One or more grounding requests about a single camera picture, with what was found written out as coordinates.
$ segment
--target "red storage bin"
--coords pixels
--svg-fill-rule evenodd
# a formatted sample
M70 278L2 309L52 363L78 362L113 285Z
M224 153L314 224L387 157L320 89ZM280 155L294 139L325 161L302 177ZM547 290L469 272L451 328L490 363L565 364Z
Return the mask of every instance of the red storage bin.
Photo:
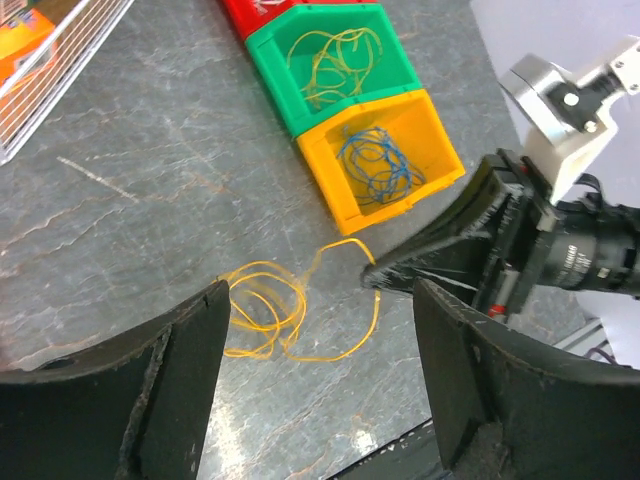
M231 14L240 37L245 41L249 35L264 27L281 13L294 5L339 5L378 3L377 0L222 0Z

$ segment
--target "wire basket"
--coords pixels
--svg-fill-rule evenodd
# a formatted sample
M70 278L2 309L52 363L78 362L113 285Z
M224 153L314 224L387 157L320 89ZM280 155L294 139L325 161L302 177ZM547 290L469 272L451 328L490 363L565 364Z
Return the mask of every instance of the wire basket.
M29 5L29 0L0 1L0 25L11 20L20 11L27 8L28 5Z
M46 118L133 0L80 0L0 87L0 165Z

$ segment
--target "gray marble countertop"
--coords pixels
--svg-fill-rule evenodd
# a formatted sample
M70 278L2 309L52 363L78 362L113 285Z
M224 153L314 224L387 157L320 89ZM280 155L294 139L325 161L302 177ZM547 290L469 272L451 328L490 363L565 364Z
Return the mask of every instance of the gray marble countertop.
M482 155L517 147L468 1L383 3L469 173L357 235L375 254L441 212ZM301 273L340 238L215 0L137 0L1 173L3 369L96 344L252 260ZM355 247L327 254L298 352L336 354L366 331L365 264ZM578 314L549 315L558 299L536 295L519 328L574 329ZM323 478L428 416L411 302L385 294L373 338L340 363L225 359L199 478Z

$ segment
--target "yellow cable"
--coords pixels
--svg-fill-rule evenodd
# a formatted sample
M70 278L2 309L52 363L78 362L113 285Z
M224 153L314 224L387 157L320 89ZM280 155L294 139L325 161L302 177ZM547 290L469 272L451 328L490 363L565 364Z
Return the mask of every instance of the yellow cable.
M374 53L374 48L370 37L375 40L375 43L378 47L378 57L382 56L382 42L380 41L380 37L371 30L370 28L357 28L357 29L347 29L341 33L336 35L332 35L328 32L323 32L320 30L313 30L305 33L300 36L293 44L289 53L287 55L287 65L291 68L291 59L294 55L295 50L298 45L306 38L312 35L320 35L321 37L327 38L327 42L324 47L315 55L313 55L311 59L311 78L307 85L302 87L301 92L305 94L305 100L307 100L314 108L321 109L322 104L332 104L344 98L348 98L354 95L359 95L363 92L363 84L375 65L377 64L378 59L376 59L376 55ZM348 65L347 60L344 57L344 45L343 44L351 44L352 45L352 53L355 53L358 50L360 45L360 40L364 39L364 43L367 48L368 54L368 65L364 68L351 68ZM329 53L329 50L334 48L335 53ZM334 72L336 73L342 81L338 84L327 85L321 84L318 81L318 73L320 72ZM349 83L349 80L353 84L353 88L350 91L340 91L341 88L346 87Z
M356 350L358 350L364 343L371 337L373 331L378 323L378 316L380 313L380 292L376 291L374 294L373 315L369 330L362 337L362 339L346 352L335 357L305 357L293 355L290 350L298 341L300 337L300 329L304 322L307 313L307 298L306 289L313 273L320 267L322 263L322 254L327 250L345 245L348 243L354 243L365 253L371 263L375 263L373 255L367 248L367 246L358 240L357 238L347 238L335 243L331 243L322 247L316 253L309 270L307 270L300 279L284 267L269 261L252 262L239 269L223 275L221 278L225 279L229 283L229 291L233 297L231 305L234 309L234 313L231 317L232 325L235 325L244 330L251 332L261 333L265 336L266 341L258 348L253 350L246 350L241 348L227 348L225 349L225 355L232 358L250 357L257 359L268 359L274 352L275 344L279 340L284 354L298 362L337 362L345 357L348 357ZM248 273L248 270L259 267L260 270ZM293 306L286 302L274 289L265 285L258 279L271 279L275 280L290 290L295 295L295 301ZM271 324L259 324L243 309L239 304L240 298L256 298L262 304L265 305L274 322ZM284 329L291 328L291 332L285 339L280 338Z

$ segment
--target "black cylinder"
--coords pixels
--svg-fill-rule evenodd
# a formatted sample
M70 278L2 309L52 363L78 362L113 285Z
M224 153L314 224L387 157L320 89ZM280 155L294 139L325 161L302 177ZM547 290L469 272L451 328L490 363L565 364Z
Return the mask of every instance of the black cylinder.
M564 212L539 284L640 296L640 209L576 206Z

